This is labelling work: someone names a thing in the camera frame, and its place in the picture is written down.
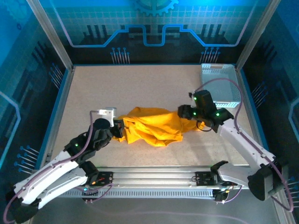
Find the light blue perforated basket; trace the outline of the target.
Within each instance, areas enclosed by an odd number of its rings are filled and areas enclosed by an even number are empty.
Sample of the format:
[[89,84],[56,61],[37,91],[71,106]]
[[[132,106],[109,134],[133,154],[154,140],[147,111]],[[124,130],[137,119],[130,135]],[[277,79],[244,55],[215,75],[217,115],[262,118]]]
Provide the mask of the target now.
[[203,63],[200,76],[205,85],[203,89],[211,93],[216,107],[236,108],[239,105],[241,95],[234,65]]

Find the aluminium mounting rail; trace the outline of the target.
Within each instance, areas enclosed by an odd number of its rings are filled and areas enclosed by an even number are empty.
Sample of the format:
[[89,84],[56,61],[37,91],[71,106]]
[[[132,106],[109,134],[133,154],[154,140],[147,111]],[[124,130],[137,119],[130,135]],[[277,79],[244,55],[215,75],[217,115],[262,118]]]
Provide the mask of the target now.
[[221,189],[233,186],[196,186],[191,178],[195,172],[211,172],[208,167],[106,167],[98,171],[113,172],[113,184],[117,188],[207,188]]

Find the yellow t-shirt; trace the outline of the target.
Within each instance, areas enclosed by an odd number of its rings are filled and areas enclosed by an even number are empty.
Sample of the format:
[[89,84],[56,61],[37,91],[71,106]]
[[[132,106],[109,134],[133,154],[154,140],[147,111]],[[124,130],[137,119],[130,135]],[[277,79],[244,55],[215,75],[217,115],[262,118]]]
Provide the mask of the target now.
[[189,131],[203,130],[204,122],[180,118],[176,111],[163,108],[135,107],[119,119],[124,122],[123,136],[114,137],[119,142],[132,144],[144,140],[153,147],[166,147],[181,142],[183,134]]

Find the grey metal front panel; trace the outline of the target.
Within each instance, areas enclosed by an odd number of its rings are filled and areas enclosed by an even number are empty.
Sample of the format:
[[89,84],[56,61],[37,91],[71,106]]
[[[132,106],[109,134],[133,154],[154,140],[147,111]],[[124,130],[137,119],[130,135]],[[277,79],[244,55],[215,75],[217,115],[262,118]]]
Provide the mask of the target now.
[[272,200],[261,202],[242,190],[225,204],[201,199],[103,198],[85,204],[56,198],[26,224],[299,224],[299,199],[291,218]]

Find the small black controller board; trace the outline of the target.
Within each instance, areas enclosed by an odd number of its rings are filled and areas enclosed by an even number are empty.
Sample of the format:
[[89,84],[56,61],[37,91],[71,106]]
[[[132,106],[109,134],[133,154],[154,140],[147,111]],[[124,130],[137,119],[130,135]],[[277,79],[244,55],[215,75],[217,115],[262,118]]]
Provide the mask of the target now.
[[91,189],[91,188],[84,187],[82,190],[83,190],[82,196],[98,196],[99,194],[98,188]]
[[216,202],[226,201],[228,199],[229,190],[213,189],[213,197]]

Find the aluminium frame post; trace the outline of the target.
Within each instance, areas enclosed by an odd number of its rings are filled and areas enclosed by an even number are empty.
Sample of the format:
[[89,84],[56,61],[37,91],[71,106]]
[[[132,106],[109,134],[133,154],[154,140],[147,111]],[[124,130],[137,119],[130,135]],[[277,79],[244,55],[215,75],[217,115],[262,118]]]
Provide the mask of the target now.
[[237,63],[235,65],[236,71],[240,71],[245,65],[247,59],[249,58],[261,35],[265,31],[280,2],[281,0],[269,0],[250,38],[248,39],[243,51],[241,52],[239,59],[237,60]]
[[56,33],[50,19],[48,18],[44,8],[42,7],[39,0],[26,0],[28,5],[30,6],[32,12],[43,28],[45,34],[47,35],[49,41],[54,47],[56,53],[60,57],[62,63],[68,71],[72,71],[73,64],[71,62],[70,57],[68,56],[58,34]]

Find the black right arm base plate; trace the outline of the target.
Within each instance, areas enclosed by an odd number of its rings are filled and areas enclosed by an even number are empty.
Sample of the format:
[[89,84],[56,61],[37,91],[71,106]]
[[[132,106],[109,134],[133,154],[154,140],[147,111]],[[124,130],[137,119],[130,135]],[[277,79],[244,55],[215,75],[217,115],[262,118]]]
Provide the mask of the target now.
[[191,181],[195,182],[196,186],[237,186],[236,183],[224,181],[217,174],[206,171],[195,172]]

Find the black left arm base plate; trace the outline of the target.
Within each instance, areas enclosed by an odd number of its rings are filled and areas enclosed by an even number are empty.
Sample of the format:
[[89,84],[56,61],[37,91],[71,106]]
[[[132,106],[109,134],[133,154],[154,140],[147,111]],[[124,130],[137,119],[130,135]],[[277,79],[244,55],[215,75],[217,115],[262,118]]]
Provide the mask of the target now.
[[100,171],[98,174],[88,177],[83,186],[100,187],[113,182],[113,172]]

